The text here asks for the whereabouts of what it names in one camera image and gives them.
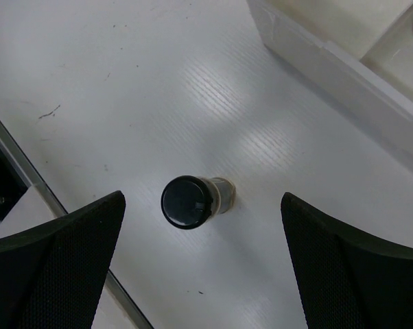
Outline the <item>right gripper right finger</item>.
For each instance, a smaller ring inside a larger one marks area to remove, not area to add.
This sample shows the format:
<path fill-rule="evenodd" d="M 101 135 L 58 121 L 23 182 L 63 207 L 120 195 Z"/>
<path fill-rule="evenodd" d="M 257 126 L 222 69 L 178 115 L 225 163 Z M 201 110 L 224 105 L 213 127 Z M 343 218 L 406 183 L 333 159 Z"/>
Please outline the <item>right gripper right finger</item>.
<path fill-rule="evenodd" d="M 308 328 L 413 328 L 413 248 L 291 193 L 281 218 Z"/>

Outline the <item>spice jar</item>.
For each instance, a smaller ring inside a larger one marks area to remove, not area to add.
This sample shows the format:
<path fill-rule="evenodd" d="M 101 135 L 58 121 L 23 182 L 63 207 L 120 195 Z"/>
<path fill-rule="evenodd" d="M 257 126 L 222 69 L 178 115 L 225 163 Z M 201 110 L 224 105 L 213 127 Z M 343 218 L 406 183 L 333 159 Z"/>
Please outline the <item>spice jar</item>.
<path fill-rule="evenodd" d="M 235 198 L 235 185 L 225 178 L 182 175 L 163 189 L 161 210 L 174 227 L 193 230 L 228 212 Z"/>

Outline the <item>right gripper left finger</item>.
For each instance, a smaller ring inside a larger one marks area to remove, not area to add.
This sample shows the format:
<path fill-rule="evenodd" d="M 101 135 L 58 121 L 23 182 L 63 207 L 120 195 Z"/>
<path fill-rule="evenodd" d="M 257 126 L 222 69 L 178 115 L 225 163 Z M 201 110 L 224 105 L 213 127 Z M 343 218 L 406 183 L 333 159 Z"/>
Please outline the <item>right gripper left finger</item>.
<path fill-rule="evenodd" d="M 0 239 L 0 328 L 90 328 L 121 229 L 115 191 Z"/>

